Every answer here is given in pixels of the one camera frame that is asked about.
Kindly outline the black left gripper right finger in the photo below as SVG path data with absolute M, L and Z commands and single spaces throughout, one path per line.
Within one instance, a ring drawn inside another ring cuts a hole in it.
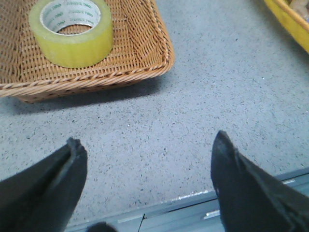
M 309 198 L 255 165 L 218 131 L 211 179 L 227 232 L 307 232 Z

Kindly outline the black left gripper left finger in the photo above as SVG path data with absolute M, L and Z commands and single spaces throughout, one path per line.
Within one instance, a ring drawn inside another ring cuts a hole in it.
M 69 138 L 51 155 L 0 182 L 2 232 L 63 232 L 87 176 L 87 151 Z

